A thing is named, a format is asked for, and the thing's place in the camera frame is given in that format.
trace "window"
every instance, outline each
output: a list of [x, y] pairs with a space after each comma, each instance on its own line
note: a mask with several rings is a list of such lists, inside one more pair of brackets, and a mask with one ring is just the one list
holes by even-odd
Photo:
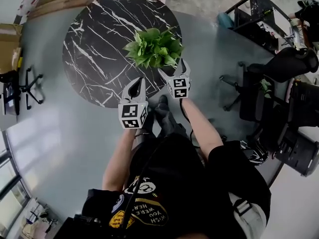
[[0, 236], [5, 237], [30, 197], [21, 182], [6, 134], [0, 134]]

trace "round table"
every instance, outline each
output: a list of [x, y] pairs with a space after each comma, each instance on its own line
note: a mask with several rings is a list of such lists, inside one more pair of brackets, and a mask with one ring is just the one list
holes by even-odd
[[[146, 80], [150, 98], [164, 85], [157, 68], [135, 66], [123, 47], [134, 41], [135, 30], [173, 27], [181, 31], [174, 14], [159, 0], [97, 0], [83, 9], [66, 34], [64, 70], [73, 89], [85, 100], [117, 108], [123, 88], [137, 77]], [[174, 68], [163, 70], [172, 75]]]

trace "black table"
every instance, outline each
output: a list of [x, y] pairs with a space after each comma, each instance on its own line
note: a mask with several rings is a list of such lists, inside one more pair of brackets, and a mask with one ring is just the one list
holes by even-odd
[[[247, 1], [250, 1], [251, 15], [239, 9], [239, 6], [243, 5]], [[278, 13], [280, 13], [286, 20], [291, 21], [291, 19], [271, 0], [241, 0], [228, 9], [225, 13], [229, 14], [234, 10], [234, 31], [244, 35], [245, 37], [275, 54], [275, 51], [279, 49], [278, 40], [271, 36], [270, 33], [261, 30], [256, 23], [263, 21], [274, 31], [276, 31], [282, 38], [284, 38], [292, 47], [295, 46], [294, 42], [300, 41], [299, 30], [296, 26], [291, 27], [292, 29], [290, 33], [285, 33], [284, 30], [276, 25], [274, 13], [269, 13], [267, 15], [263, 14], [263, 12], [273, 9], [277, 10]]]
[[[63, 47], [64, 70], [73, 89], [85, 100], [117, 108], [123, 88], [137, 77], [146, 80], [147, 97], [164, 85], [157, 68], [136, 67], [123, 47], [134, 41], [135, 30], [174, 27], [174, 14], [159, 0], [97, 0], [83, 9], [71, 24]], [[174, 68], [163, 70], [172, 75]]]

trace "small green plant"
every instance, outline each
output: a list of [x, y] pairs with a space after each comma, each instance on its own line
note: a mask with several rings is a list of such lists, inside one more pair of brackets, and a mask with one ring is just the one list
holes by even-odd
[[271, 92], [271, 90], [268, 89], [268, 87], [271, 86], [271, 83], [268, 82], [266, 79], [262, 79], [260, 81], [260, 84], [261, 89], [264, 91], [265, 98], [271, 98], [271, 96], [269, 95], [269, 92]]
[[171, 30], [172, 28], [169, 28], [162, 33], [157, 28], [136, 31], [135, 41], [123, 48], [129, 51], [126, 57], [133, 58], [136, 66], [142, 64], [145, 68], [174, 66], [183, 47], [179, 39], [173, 38]]

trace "window frame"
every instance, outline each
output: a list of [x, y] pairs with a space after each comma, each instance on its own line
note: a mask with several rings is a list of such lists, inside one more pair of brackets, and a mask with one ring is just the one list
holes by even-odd
[[9, 159], [8, 162], [11, 162], [11, 165], [15, 171], [15, 174], [16, 176], [13, 177], [8, 183], [7, 185], [0, 190], [0, 201], [11, 191], [11, 189], [16, 186], [19, 182], [21, 183], [22, 187], [23, 187], [23, 190], [26, 194], [26, 198], [25, 198], [25, 201], [23, 202], [22, 204], [22, 207], [20, 209], [20, 211], [17, 213], [17, 215], [15, 216], [15, 218], [13, 219], [12, 223], [10, 224], [10, 226], [7, 228], [7, 231], [6, 233], [2, 236], [3, 238], [6, 238], [7, 234], [9, 233], [10, 229], [12, 228], [12, 226], [14, 225], [16, 219], [19, 217], [19, 215], [22, 213], [22, 211], [24, 210], [24, 208], [26, 207], [26, 205], [28, 204], [28, 202], [31, 200], [31, 196], [29, 194], [29, 191], [26, 189], [25, 185], [24, 185], [24, 182], [23, 182], [23, 179], [17, 169], [17, 166], [15, 164], [15, 161], [14, 161], [14, 157], [12, 155], [12, 152], [11, 152], [11, 148], [10, 148], [10, 145], [9, 145], [9, 141], [8, 141], [8, 138], [7, 138], [7, 134], [5, 131], [2, 132], [2, 137], [3, 137], [3, 140], [4, 140], [4, 144], [5, 144], [5, 148], [6, 148], [6, 151], [0, 156], [0, 169], [2, 167], [2, 164]]

